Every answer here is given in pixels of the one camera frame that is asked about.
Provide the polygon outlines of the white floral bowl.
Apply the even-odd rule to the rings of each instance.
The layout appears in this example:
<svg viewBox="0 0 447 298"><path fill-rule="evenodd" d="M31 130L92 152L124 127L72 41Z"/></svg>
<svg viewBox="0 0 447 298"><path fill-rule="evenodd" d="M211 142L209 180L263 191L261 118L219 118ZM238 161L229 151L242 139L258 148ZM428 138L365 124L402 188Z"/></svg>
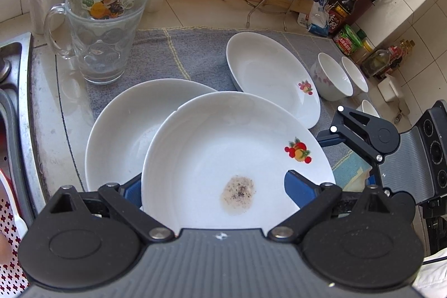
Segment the white floral bowl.
<svg viewBox="0 0 447 298"><path fill-rule="evenodd" d="M372 103L370 103L368 100L363 100L361 104L357 107L357 111L380 118L380 114L377 112Z"/></svg>

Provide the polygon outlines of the yellow label sauce bottle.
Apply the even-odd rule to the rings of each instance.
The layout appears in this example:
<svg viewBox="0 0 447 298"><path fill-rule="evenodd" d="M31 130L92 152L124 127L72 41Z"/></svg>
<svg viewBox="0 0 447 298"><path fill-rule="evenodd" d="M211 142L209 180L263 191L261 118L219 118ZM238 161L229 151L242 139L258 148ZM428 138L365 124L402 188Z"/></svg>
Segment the yellow label sauce bottle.
<svg viewBox="0 0 447 298"><path fill-rule="evenodd" d="M398 45L390 46L390 61L384 73L391 74L398 69L403 60L412 53L414 46L415 42L413 40L404 39Z"/></svg>

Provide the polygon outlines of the clear glass mug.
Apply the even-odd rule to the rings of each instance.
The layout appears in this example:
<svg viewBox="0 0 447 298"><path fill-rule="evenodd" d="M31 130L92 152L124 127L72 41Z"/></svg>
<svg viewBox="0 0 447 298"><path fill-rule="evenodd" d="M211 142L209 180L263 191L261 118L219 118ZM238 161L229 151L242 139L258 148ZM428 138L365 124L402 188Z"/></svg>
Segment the clear glass mug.
<svg viewBox="0 0 447 298"><path fill-rule="evenodd" d="M44 35L54 53L74 59L83 78L97 85L118 80L130 56L135 31L147 0L65 0L50 8ZM51 34L54 16L64 16L70 47L62 48Z"/></svg>

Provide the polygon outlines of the clear oil bottle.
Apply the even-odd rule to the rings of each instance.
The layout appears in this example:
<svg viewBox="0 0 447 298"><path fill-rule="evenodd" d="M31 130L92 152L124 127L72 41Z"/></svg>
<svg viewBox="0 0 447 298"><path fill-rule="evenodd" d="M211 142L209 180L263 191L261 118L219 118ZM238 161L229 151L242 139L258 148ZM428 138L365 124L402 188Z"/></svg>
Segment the clear oil bottle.
<svg viewBox="0 0 447 298"><path fill-rule="evenodd" d="M361 71L369 79L382 71L390 64L394 57L400 54L401 48L394 45L388 48L378 49L362 63Z"/></svg>

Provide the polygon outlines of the white fruit plate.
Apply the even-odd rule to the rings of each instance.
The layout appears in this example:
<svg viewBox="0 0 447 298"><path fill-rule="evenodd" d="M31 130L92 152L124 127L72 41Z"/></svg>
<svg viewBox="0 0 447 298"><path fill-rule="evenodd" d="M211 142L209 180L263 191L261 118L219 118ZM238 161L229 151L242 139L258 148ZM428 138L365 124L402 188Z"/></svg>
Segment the white fruit plate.
<svg viewBox="0 0 447 298"><path fill-rule="evenodd" d="M184 79L142 82L120 93L96 119L85 152L88 191L120 185L142 172L149 145L161 124L187 101L215 90Z"/></svg>
<svg viewBox="0 0 447 298"><path fill-rule="evenodd" d="M300 61L277 41L254 32L233 35L226 47L236 89L267 99L288 111L305 128L320 118L320 98Z"/></svg>

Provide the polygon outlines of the white plastic container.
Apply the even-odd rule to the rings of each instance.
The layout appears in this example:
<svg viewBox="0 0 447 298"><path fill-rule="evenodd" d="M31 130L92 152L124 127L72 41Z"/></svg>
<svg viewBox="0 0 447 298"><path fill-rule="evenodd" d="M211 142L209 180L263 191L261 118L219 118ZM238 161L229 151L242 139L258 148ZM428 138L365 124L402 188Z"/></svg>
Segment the white plastic container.
<svg viewBox="0 0 447 298"><path fill-rule="evenodd" d="M405 99L404 93L394 76L385 74L385 78L378 83L377 87L386 103Z"/></svg>

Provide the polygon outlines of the dark vinegar bottle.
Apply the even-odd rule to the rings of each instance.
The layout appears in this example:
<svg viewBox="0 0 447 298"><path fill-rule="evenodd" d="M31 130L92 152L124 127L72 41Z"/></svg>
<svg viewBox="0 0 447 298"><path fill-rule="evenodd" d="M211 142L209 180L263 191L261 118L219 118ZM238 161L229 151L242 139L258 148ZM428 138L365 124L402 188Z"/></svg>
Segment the dark vinegar bottle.
<svg viewBox="0 0 447 298"><path fill-rule="evenodd" d="M351 15L358 0L339 0L328 12L328 33L332 35Z"/></svg>

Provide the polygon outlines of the stainless steel sink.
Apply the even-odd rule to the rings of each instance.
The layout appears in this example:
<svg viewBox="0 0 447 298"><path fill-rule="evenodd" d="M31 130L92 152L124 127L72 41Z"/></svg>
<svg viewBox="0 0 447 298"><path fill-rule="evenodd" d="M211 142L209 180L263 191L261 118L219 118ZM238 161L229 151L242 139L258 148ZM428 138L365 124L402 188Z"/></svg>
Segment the stainless steel sink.
<svg viewBox="0 0 447 298"><path fill-rule="evenodd" d="M1 169L28 226L46 205L33 136L32 50L31 32L1 43Z"/></svg>

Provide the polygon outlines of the white blue salt bag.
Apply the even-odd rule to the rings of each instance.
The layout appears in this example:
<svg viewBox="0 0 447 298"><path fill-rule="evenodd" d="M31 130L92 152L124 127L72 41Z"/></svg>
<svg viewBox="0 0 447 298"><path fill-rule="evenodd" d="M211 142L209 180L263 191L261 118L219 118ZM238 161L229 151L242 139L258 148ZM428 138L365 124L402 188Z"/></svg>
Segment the white blue salt bag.
<svg viewBox="0 0 447 298"><path fill-rule="evenodd" d="M328 37L329 26L327 12L329 0L318 0L313 3L309 14L298 13L297 24L314 35Z"/></svg>

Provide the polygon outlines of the white stained plate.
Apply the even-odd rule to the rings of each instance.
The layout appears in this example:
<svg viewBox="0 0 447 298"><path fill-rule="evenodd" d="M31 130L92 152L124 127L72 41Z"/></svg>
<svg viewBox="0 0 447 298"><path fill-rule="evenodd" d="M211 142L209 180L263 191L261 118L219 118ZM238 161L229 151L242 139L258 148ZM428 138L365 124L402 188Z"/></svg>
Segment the white stained plate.
<svg viewBox="0 0 447 298"><path fill-rule="evenodd" d="M272 228L297 212L284 187L294 170L334 180L316 138L262 97L213 92L173 112L142 169L142 208L175 233L185 228Z"/></svg>

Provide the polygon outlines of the green lid sauce jar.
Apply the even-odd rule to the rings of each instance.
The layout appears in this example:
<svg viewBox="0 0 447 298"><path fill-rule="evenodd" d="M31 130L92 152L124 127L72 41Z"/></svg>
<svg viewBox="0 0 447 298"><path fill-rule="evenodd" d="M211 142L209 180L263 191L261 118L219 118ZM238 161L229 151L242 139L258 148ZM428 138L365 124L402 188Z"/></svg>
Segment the green lid sauce jar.
<svg viewBox="0 0 447 298"><path fill-rule="evenodd" d="M352 55L363 46L362 40L349 25L344 25L333 37L333 41L345 56Z"/></svg>

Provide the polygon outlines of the white colander basket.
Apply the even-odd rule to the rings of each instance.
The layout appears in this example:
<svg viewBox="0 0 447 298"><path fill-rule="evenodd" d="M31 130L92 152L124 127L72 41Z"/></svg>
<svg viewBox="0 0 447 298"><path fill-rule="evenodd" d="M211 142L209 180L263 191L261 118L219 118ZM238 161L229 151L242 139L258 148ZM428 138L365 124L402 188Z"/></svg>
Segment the white colander basket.
<svg viewBox="0 0 447 298"><path fill-rule="evenodd" d="M27 230L11 183L1 172L1 297L18 297L29 285L18 262L18 248Z"/></svg>

